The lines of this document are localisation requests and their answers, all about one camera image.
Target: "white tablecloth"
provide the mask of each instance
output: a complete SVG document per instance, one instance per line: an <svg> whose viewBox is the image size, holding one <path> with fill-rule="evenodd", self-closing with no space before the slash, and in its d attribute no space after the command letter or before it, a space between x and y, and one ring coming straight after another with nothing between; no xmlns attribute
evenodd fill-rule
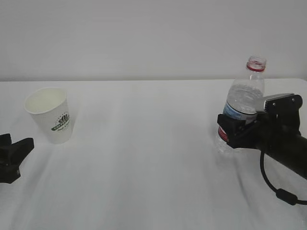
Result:
<svg viewBox="0 0 307 230"><path fill-rule="evenodd" d="M33 137L21 178L0 184L1 230L305 230L307 207L277 199L260 152L215 149L231 80L0 82L0 134ZM47 142L24 99L68 91L73 135ZM266 94L307 82L266 80ZM307 137L307 106L300 110ZM269 157L268 177L307 199L307 181Z"/></svg>

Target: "white paper cup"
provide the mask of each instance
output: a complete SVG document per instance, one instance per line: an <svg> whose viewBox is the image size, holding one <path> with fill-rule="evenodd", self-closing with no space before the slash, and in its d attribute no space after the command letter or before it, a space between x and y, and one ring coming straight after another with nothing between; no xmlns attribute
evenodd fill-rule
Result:
<svg viewBox="0 0 307 230"><path fill-rule="evenodd" d="M64 143L71 137L67 94L60 88L42 88L24 102L31 115L51 143Z"/></svg>

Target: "water bottle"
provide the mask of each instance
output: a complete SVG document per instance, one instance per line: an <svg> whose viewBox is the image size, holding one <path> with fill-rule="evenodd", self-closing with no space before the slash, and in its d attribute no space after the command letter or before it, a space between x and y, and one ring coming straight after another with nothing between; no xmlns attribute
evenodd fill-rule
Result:
<svg viewBox="0 0 307 230"><path fill-rule="evenodd" d="M245 120L246 124L251 123L257 117L255 102L263 97L264 78L262 73L265 70L266 59L251 56L247 62L247 77L236 79L227 96L223 114L237 120ZM218 128L217 148L220 153L228 154L234 150L226 144L227 134L221 127Z"/></svg>

